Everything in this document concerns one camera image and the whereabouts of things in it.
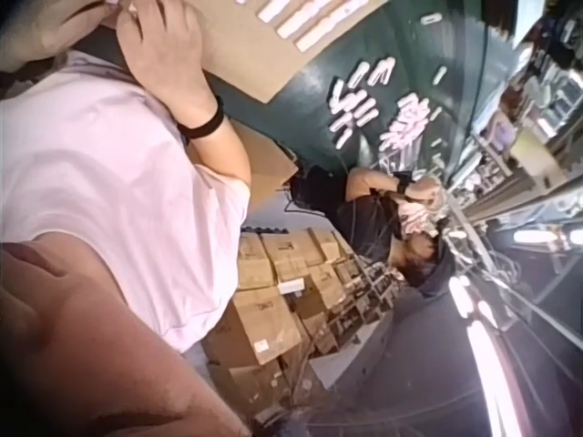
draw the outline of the black t-shirt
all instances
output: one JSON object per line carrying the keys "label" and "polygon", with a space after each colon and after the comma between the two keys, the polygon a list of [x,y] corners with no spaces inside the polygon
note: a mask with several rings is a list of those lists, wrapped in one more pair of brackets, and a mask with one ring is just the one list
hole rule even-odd
{"label": "black t-shirt", "polygon": [[344,202],[327,216],[354,252],[372,262],[386,262],[393,237],[400,235],[394,203],[376,194]]}

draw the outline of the pink t-shirt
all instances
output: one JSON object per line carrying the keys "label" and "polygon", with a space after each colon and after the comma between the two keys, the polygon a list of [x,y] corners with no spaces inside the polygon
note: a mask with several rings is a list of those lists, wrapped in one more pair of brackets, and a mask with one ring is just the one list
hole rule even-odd
{"label": "pink t-shirt", "polygon": [[87,56],[0,102],[0,117],[2,241],[74,235],[174,349],[202,339],[237,288],[247,186],[193,166],[167,110]]}

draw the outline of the workbench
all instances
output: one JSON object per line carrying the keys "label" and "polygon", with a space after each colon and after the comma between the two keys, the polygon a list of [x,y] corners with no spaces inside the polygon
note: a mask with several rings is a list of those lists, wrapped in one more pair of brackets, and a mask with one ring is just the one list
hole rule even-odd
{"label": "workbench", "polygon": [[[216,77],[210,77],[210,83],[229,116],[332,171],[374,162],[378,137],[396,115],[396,101],[411,91],[429,97],[432,107],[441,106],[443,112],[424,133],[420,166],[428,166],[431,156],[440,153],[448,179],[455,173],[474,114],[508,79],[515,62],[511,45],[493,36],[480,21],[481,3],[392,0],[327,47],[267,105]],[[421,16],[434,12],[443,15],[441,23],[419,23]],[[124,65],[115,33],[108,28],[100,27],[77,49]],[[354,135],[339,152],[328,129],[331,83],[335,77],[348,77],[359,61],[376,62],[383,56],[395,57],[397,67],[390,85],[375,90],[381,115],[364,127],[362,138]],[[432,86],[440,66],[448,72],[439,86]],[[442,143],[431,148],[438,138]]]}

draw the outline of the hand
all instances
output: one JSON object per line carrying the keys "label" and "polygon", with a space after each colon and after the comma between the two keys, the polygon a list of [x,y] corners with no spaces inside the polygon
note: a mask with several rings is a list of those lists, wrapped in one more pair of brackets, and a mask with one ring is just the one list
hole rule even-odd
{"label": "hand", "polygon": [[55,56],[89,35],[115,10],[96,0],[30,0],[16,7],[2,32],[0,71]]}
{"label": "hand", "polygon": [[133,5],[135,14],[124,10],[118,18],[118,40],[130,71],[180,124],[204,125],[217,112],[217,99],[202,72],[194,8],[182,0],[134,0]]}
{"label": "hand", "polygon": [[408,198],[433,202],[441,189],[441,184],[434,178],[423,176],[417,182],[410,185],[405,194]]}

